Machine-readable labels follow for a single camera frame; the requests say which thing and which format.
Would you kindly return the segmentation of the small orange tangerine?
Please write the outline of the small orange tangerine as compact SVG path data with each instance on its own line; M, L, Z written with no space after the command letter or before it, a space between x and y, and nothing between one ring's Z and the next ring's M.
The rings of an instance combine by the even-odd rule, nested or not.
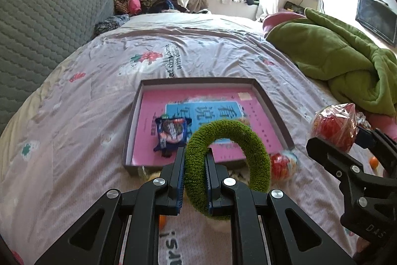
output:
M376 169L379 165L379 161L377 160L377 158L375 156L373 156L369 159L369 164L372 169Z

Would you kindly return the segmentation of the yellow bread package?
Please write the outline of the yellow bread package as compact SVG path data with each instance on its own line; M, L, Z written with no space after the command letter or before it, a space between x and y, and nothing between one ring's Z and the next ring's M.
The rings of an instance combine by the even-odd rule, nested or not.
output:
M150 182L161 175L160 171L153 171L143 166L138 167L137 171L140 179L144 182Z

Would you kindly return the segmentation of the dark patterned cloth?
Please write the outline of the dark patterned cloth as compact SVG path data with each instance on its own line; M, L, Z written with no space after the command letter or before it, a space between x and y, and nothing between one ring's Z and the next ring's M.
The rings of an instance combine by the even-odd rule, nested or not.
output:
M128 14L110 16L95 25L94 35L99 36L100 34L115 30L127 23L129 19Z

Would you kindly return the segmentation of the red toy egg blue wrapper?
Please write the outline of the red toy egg blue wrapper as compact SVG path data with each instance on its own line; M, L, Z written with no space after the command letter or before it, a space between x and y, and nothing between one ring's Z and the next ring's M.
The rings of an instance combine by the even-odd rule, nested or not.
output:
M298 157L292 151L280 151L270 156L273 182L289 180L299 169Z

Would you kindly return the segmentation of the shallow grey cardboard box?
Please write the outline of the shallow grey cardboard box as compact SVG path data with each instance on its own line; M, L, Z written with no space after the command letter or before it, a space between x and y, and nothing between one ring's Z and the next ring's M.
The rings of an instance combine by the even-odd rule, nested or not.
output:
M153 171L172 163L153 149L158 143L155 119L191 118L188 136L215 120L239 119L256 132L269 154L294 147L293 139L268 93L255 79L195 77L144 79L132 102L122 164L131 175L140 166Z

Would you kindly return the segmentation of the pink pillow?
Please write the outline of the pink pillow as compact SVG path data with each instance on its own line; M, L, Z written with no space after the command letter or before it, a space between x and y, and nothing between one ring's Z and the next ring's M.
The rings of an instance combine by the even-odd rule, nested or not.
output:
M274 14L270 14L265 17L263 21L264 33L269 33L275 26L288 22L293 19L305 18L304 15L292 12L292 11L282 11Z

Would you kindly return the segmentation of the orange tangerine with leaf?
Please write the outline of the orange tangerine with leaf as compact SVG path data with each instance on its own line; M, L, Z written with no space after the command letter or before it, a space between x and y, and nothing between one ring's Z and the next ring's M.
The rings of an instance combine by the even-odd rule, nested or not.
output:
M160 215L160 217L159 217L159 228L160 228L160 231L164 229L164 227L166 225L166 222L167 222L167 216Z

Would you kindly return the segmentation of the blue snack packet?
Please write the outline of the blue snack packet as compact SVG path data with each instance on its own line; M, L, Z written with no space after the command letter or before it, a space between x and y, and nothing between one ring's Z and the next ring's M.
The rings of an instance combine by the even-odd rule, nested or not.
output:
M158 143L153 151L161 151L162 157L171 157L174 151L185 146L188 138L188 126L192 123L191 118L163 118L155 119L158 134Z

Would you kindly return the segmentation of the grey quilted headboard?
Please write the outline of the grey quilted headboard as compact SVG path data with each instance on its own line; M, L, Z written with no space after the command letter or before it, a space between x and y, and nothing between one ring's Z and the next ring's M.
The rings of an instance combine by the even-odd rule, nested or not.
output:
M1 128L50 73L94 38L114 0L1 0Z

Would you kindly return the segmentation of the green blanket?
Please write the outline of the green blanket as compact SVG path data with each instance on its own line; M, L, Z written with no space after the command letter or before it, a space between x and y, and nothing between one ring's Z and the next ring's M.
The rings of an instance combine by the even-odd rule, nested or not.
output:
M277 24L266 39L341 103L396 116L396 55L362 31L314 9Z

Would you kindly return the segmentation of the black flat television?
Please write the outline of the black flat television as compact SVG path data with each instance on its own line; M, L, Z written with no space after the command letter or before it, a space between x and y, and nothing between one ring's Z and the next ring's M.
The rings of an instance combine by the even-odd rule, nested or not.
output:
M396 46L396 14L376 0L358 0L355 20L387 44Z

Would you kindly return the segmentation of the red toy egg clear wrapper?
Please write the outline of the red toy egg clear wrapper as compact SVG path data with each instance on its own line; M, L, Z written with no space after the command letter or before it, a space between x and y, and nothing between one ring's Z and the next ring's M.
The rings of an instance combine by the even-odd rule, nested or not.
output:
M356 109L353 103L330 105L312 120L310 137L320 137L348 153L357 137Z

